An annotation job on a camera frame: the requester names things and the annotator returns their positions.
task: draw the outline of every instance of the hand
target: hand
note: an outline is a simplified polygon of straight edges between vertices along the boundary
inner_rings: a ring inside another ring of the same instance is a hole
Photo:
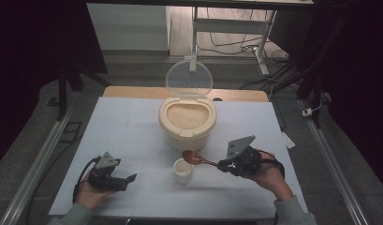
[[[116,191],[100,190],[92,187],[88,182],[90,171],[83,177],[76,203],[83,205],[89,210],[95,210],[108,196]]]
[[[275,154],[272,153],[269,154],[273,157],[264,152],[260,152],[260,154],[261,158],[270,159],[275,157]],[[243,176],[243,178],[250,179],[262,188],[270,190],[276,196],[278,201],[286,201],[293,197],[293,192],[285,181],[285,178],[282,176],[281,171],[274,164],[261,163],[261,167],[256,174]]]

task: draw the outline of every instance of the wall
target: wall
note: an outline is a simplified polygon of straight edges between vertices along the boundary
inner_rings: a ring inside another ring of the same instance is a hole
[[[169,49],[169,7],[87,4],[101,50]]]

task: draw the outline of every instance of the gray carpet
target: gray carpet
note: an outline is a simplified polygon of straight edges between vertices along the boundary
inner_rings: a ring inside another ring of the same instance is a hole
[[[165,86],[167,71],[179,61],[179,59],[164,56],[146,55],[144,60],[142,58],[142,55],[136,55],[120,60],[118,57],[106,55],[109,75],[104,75],[103,78],[115,85]],[[200,59],[200,61],[212,72],[214,88],[238,89],[245,83],[261,80],[257,74],[256,60]],[[279,67],[280,65],[271,65],[269,69],[273,72]],[[104,91],[101,84],[86,76],[81,77],[85,88],[81,93],[79,104],[54,149],[47,166],[49,171],[40,183],[30,209],[23,210],[18,224],[26,224],[26,220],[30,222],[29,224],[46,224],[50,219],[48,212],[54,197],[77,150],[96,101]],[[259,89],[260,86],[261,83],[254,83],[245,88]],[[296,87],[285,88],[272,95],[270,100],[281,128],[296,143],[296,146],[288,152],[298,175],[307,207],[316,215],[318,224],[354,224],[307,121],[302,117],[295,91]],[[57,118],[57,96],[57,82],[49,83],[41,89],[40,100],[32,117],[0,162],[0,220]],[[383,224],[383,186],[358,149],[332,121],[327,108],[328,104],[325,101],[320,116],[322,130],[370,224]],[[96,217],[90,224],[125,224],[125,222],[122,219]],[[172,223],[132,220],[129,224]],[[176,224],[194,223],[184,221],[176,222]],[[272,221],[261,221],[258,224],[272,224]]]

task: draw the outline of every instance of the orange spoon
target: orange spoon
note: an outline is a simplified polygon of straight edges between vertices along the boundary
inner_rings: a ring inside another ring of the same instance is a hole
[[[203,158],[198,152],[194,152],[191,150],[184,150],[183,151],[183,158],[186,162],[192,165],[199,165],[201,163],[206,163],[212,166],[217,167],[217,163],[211,162],[209,160],[206,160]]]

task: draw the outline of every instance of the white cup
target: white cup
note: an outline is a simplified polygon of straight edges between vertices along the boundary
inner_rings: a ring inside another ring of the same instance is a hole
[[[178,159],[174,165],[174,180],[179,184],[186,185],[192,178],[194,166],[186,162],[183,158]]]

